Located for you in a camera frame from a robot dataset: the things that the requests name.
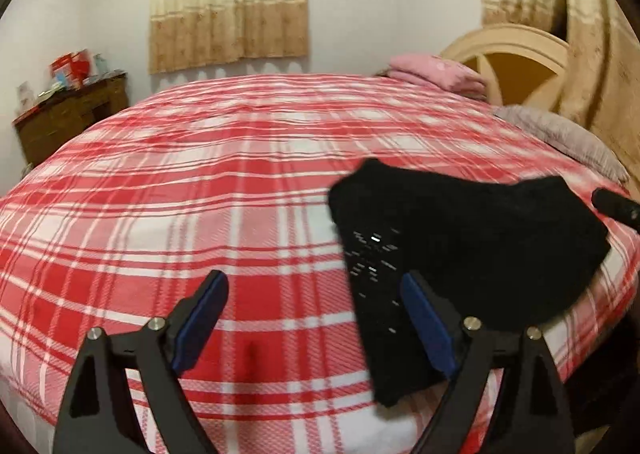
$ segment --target red box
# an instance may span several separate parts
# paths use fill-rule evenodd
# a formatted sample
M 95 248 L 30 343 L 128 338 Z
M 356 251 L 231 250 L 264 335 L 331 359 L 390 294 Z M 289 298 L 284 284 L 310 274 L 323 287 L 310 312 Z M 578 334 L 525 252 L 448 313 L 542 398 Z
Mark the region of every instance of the red box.
M 69 84 L 75 88 L 82 87 L 82 82 L 89 76 L 90 67 L 91 64 L 87 50 L 60 56 L 59 59 L 49 66 L 51 78 L 56 75 L 57 71 L 62 70 Z

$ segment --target striped pillow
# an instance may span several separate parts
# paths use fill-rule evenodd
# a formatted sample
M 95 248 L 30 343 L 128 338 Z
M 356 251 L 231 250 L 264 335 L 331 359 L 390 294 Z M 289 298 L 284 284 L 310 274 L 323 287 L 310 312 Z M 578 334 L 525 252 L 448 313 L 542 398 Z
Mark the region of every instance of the striped pillow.
M 497 107 L 494 114 L 616 183 L 622 185 L 629 180 L 629 173 L 613 151 L 570 119 L 523 105 Z

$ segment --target metal screw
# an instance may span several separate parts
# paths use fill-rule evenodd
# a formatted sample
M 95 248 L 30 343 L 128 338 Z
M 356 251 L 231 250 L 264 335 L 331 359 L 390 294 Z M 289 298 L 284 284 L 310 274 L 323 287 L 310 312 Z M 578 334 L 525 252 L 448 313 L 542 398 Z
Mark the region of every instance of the metal screw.
M 535 326 L 531 326 L 530 328 L 527 328 L 527 337 L 531 340 L 540 340 L 542 338 L 542 331 Z
M 91 328 L 86 333 L 86 337 L 89 340 L 97 340 L 102 336 L 102 328 Z
M 482 327 L 482 321 L 478 317 L 467 317 L 463 324 L 469 331 L 478 331 Z
M 151 320 L 149 320 L 146 326 L 153 331 L 159 331 L 160 329 L 164 328 L 165 324 L 166 320 L 164 320 L 162 317 L 153 317 Z

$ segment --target plaid bedsheet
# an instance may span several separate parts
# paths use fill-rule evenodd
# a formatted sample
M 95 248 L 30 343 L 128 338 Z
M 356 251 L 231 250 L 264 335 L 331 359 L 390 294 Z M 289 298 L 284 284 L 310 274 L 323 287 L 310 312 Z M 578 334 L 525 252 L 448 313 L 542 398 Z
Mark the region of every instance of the plaid bedsheet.
M 371 155 L 478 181 L 559 173 L 587 204 L 595 187 L 616 188 L 487 104 L 435 87 L 302 75 L 173 88 L 70 141 L 0 201 L 4 383 L 54 424 L 87 329 L 143 325 L 220 269 L 228 304 L 181 382 L 220 452 L 407 452 L 444 387 L 392 410 L 372 401 L 325 199 Z M 636 292 L 640 240 L 605 222 L 609 256 L 545 330 L 563 378 Z M 164 452 L 140 378 L 129 379 L 150 448 Z M 498 379 L 466 452 L 482 439 Z

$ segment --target wooden dresser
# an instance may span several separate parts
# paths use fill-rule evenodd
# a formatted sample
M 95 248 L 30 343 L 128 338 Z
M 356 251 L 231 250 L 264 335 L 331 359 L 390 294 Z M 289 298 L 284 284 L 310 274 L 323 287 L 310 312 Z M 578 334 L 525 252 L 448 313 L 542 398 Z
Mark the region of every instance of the wooden dresser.
M 27 163 L 39 165 L 94 123 L 127 108 L 127 75 L 113 74 L 78 90 L 57 92 L 14 120 Z

